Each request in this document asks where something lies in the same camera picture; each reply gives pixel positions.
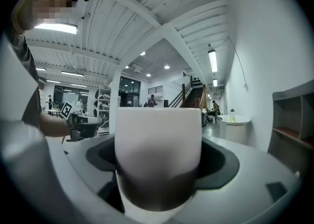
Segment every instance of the person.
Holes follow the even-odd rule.
[[[212,101],[213,102],[213,104],[214,104],[214,113],[215,113],[215,115],[214,115],[214,118],[215,118],[215,120],[217,121],[217,114],[218,114],[218,108],[219,108],[219,106],[218,106],[218,104],[216,103],[216,101]]]
[[[154,107],[157,105],[156,101],[154,100],[154,94],[151,95],[151,98],[148,99],[147,106],[148,107]]]
[[[24,33],[41,24],[44,19],[53,19],[56,13],[72,7],[78,0],[19,0],[6,24],[4,33],[12,49],[28,73],[38,81],[38,74],[32,53]],[[65,119],[52,117],[42,112],[38,88],[30,98],[22,121],[39,128],[46,136],[70,135]]]
[[[77,102],[77,107],[79,108],[80,111],[83,109],[82,99],[79,99],[79,101]]]
[[[51,95],[48,96],[49,97],[49,100],[46,101],[46,103],[48,103],[48,107],[49,107],[49,110],[52,109],[52,99],[51,99]]]

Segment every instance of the bottle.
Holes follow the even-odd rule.
[[[235,115],[235,111],[233,109],[230,110],[230,122],[231,123],[236,122],[236,115]]]

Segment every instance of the white paper cup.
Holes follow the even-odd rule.
[[[115,153],[124,195],[150,211],[183,204],[192,194],[201,144],[200,109],[118,108]]]

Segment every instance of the ceiling light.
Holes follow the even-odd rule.
[[[211,64],[211,71],[213,73],[218,71],[217,68],[217,58],[216,58],[216,51],[215,50],[210,50],[208,52],[208,56],[209,56],[209,60],[210,60],[210,64]]]
[[[75,84],[71,84],[71,85],[80,86],[80,87],[86,87],[86,85],[75,85]]]
[[[35,27],[36,29],[46,29],[46,30],[57,30],[62,32],[68,32],[71,34],[76,34],[78,31],[77,25],[71,24],[41,24]]]
[[[51,83],[58,83],[58,84],[60,84],[60,82],[59,82],[59,81],[47,80],[47,82],[51,82]]]
[[[73,76],[80,76],[80,77],[84,77],[84,75],[83,74],[78,74],[78,73],[69,73],[69,72],[61,72],[61,73],[63,73],[63,74],[67,74],[67,75],[73,75]]]

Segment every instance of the person's arm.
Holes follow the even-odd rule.
[[[70,135],[70,130],[65,119],[53,117],[49,114],[39,113],[40,130],[45,136],[62,137]]]

